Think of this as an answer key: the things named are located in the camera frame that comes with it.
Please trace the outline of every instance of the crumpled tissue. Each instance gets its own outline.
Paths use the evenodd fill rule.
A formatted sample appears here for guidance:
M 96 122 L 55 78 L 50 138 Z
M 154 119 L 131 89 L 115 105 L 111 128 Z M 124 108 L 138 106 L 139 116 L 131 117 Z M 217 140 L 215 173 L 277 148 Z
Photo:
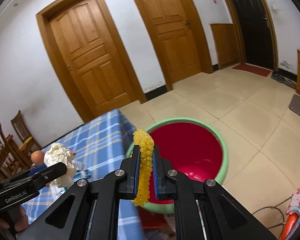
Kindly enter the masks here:
M 57 187 L 71 187 L 73 184 L 73 177 L 77 168 L 73 165 L 73 153 L 69 149 L 63 147 L 61 143 L 53 143 L 50 150 L 44 155 L 44 164 L 47 167 L 52 166 L 58 162 L 62 162 L 67 166 L 67 173 L 53 181 Z

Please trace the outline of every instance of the black cable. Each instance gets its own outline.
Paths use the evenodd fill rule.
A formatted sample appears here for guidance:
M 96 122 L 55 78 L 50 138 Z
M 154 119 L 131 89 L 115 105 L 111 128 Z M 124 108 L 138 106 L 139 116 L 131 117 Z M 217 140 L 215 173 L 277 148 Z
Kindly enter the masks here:
M 280 206 L 281 204 L 287 202 L 287 201 L 288 201 L 289 199 L 291 199 L 291 198 L 292 198 L 292 196 L 290 196 L 289 198 L 287 198 L 286 200 L 280 202 L 279 204 L 277 204 L 277 205 L 275 205 L 275 206 L 268 206 L 268 207 L 260 208 L 260 209 L 258 209 L 257 211 L 253 212 L 252 215 L 254 215 L 255 213 L 257 213 L 257 212 L 259 212 L 259 211 L 261 211 L 261 210 L 263 210 L 263 209 L 266 209 L 266 208 L 271 208 L 271 209 L 276 209 L 276 210 L 278 210 L 278 211 L 280 212 L 281 216 L 282 216 L 283 222 L 282 222 L 282 223 L 279 223 L 279 224 L 277 224 L 277 225 L 271 226 L 271 227 L 267 227 L 267 229 L 272 229 L 272 228 L 276 228 L 276 227 L 282 226 L 282 230 L 281 230 L 281 233 L 280 233 L 280 236 L 279 236 L 279 238 L 280 238 L 281 235 L 282 235 L 283 229 L 284 229 L 285 220 L 284 220 L 284 214 L 283 214 L 283 212 L 278 208 L 278 206 Z

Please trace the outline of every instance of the silver bolt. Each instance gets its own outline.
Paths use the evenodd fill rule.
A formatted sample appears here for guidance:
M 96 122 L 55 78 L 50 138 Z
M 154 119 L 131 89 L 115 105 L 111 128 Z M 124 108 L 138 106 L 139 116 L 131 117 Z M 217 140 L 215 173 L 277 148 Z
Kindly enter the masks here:
M 85 186 L 87 184 L 87 181 L 85 180 L 85 179 L 80 179 L 80 180 L 78 180 L 78 182 L 77 182 L 77 185 L 79 186 L 79 187 L 83 187 L 83 186 Z
M 168 175 L 169 175 L 169 176 L 172 176 L 172 177 L 173 177 L 173 176 L 176 176 L 177 174 L 178 174 L 178 172 L 177 172 L 176 170 L 169 170 L 169 171 L 168 171 Z
M 216 185 L 216 181 L 214 179 L 207 179 L 207 185 L 213 187 Z
M 122 176 L 122 175 L 124 174 L 124 170 L 116 170 L 116 171 L 114 172 L 114 174 L 115 174 L 116 176 Z

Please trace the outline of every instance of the tablecloth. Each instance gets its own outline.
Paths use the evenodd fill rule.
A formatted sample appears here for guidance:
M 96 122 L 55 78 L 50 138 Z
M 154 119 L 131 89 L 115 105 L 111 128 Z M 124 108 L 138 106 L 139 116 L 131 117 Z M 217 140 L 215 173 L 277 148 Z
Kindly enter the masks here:
M 94 181 L 120 167 L 133 141 L 134 131 L 135 127 L 126 117 L 118 109 L 114 109 L 78 127 L 56 142 L 76 152 L 74 159 L 85 164 L 85 168 L 92 175 L 89 181 Z M 63 192 L 63 188 L 45 187 L 40 190 L 38 197 L 23 204 L 29 223 L 39 217 Z M 130 200 L 120 201 L 118 239 L 144 239 L 137 209 Z

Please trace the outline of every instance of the orange handle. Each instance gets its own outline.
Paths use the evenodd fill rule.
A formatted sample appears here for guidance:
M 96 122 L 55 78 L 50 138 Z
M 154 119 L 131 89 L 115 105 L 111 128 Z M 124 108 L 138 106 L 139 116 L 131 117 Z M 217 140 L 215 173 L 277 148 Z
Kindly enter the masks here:
M 298 214 L 293 213 L 288 216 L 287 222 L 284 225 L 280 240 L 285 240 L 298 219 Z

